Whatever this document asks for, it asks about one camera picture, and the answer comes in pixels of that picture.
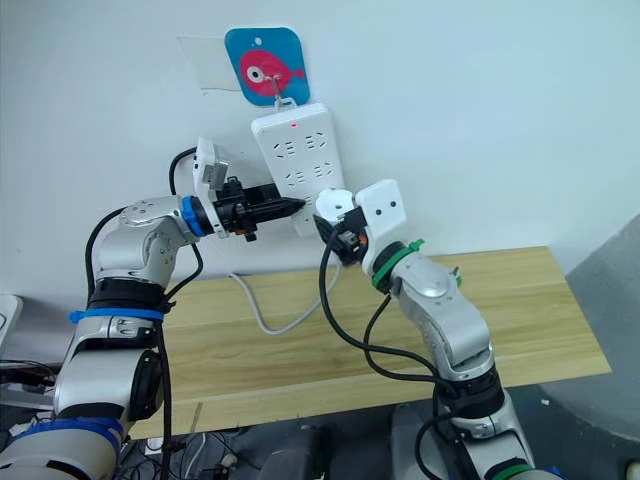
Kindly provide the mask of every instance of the red fish drawing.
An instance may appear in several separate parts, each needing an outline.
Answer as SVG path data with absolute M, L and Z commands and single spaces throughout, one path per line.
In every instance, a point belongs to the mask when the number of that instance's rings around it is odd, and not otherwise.
M 283 92 L 291 79 L 304 78 L 304 70 L 292 72 L 282 60 L 265 50 L 249 50 L 240 59 L 240 73 L 247 86 L 258 95 L 275 96 L 269 78 L 276 78 L 278 89 Z

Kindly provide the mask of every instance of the wooden tabletop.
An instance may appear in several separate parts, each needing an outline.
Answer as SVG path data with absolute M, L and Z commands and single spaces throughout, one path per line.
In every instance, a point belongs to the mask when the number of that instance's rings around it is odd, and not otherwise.
M 591 328 L 546 247 L 451 255 L 462 293 L 491 329 L 505 386 L 610 372 Z M 247 278 L 265 322 L 281 328 L 317 298 L 317 271 Z M 383 299 L 359 267 L 344 269 L 330 295 L 338 321 L 362 338 Z M 240 286 L 230 279 L 193 282 L 165 320 L 171 363 L 173 432 L 218 430 L 428 398 L 431 386 L 373 373 L 320 310 L 291 332 L 258 328 Z M 420 333 L 393 301 L 372 335 L 378 344 L 427 355 Z M 384 367 L 422 372 L 410 360 L 378 355 Z M 162 410 L 132 429 L 162 435 Z

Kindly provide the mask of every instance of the robotic arm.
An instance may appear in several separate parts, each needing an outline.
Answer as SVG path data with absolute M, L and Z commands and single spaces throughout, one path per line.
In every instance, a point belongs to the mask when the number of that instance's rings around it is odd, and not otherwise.
M 256 239 L 257 224 L 289 216 L 304 200 L 281 198 L 274 185 L 244 189 L 225 182 L 226 165 L 200 140 L 196 197 L 141 200 L 125 208 L 97 249 L 99 271 L 87 310 L 56 382 L 55 420 L 40 423 L 0 454 L 0 476 L 21 480 L 110 480 L 133 424 L 163 402 L 157 346 L 165 294 L 180 247 L 218 233 Z
M 360 262 L 373 286 L 396 297 L 402 312 L 422 332 L 438 375 L 450 385 L 439 398 L 452 414 L 456 466 L 462 478 L 557 478 L 534 470 L 513 404 L 500 384 L 489 329 L 460 293 L 457 269 L 449 271 L 420 255 L 421 241 L 407 244 L 406 215 L 396 182 L 383 180 L 358 192 L 355 204 L 352 199 L 344 190 L 322 192 L 316 202 L 316 225 L 325 242 L 337 229 L 331 249 L 346 265 Z

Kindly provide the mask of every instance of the blue ring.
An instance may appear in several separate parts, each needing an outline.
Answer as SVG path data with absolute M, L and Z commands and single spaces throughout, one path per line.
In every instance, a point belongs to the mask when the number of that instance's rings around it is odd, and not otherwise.
M 79 310 L 69 314 L 71 323 L 78 323 L 85 317 L 112 317 L 122 315 L 124 317 L 144 318 L 161 322 L 164 320 L 164 313 L 156 310 L 144 310 L 142 308 L 89 308 L 85 311 Z
M 120 441 L 108 430 L 109 428 L 114 428 L 110 426 L 110 424 L 115 422 L 115 420 L 111 418 L 95 418 L 92 420 L 95 420 L 95 422 L 86 422 L 75 418 L 65 418 L 62 420 L 39 423 L 31 427 L 26 432 L 18 435 L 14 441 L 41 432 L 52 432 L 55 430 L 87 430 L 104 437 L 111 444 L 113 451 L 116 454 L 116 463 L 118 463 L 120 459 Z
M 193 205 L 191 203 L 193 197 L 184 197 L 182 199 L 182 218 L 189 228 L 193 232 L 194 235 L 198 237 L 204 237 L 204 232 L 200 228 L 200 224 L 198 223 L 198 216 L 196 212 L 193 210 Z

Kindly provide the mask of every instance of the electrical socket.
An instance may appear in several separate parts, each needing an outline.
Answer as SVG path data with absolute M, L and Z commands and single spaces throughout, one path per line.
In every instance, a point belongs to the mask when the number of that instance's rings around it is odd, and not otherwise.
M 280 195 L 306 202 L 291 217 L 298 235 L 313 235 L 318 194 L 344 187 L 329 110 L 321 103 L 291 108 L 255 119 L 251 130 Z

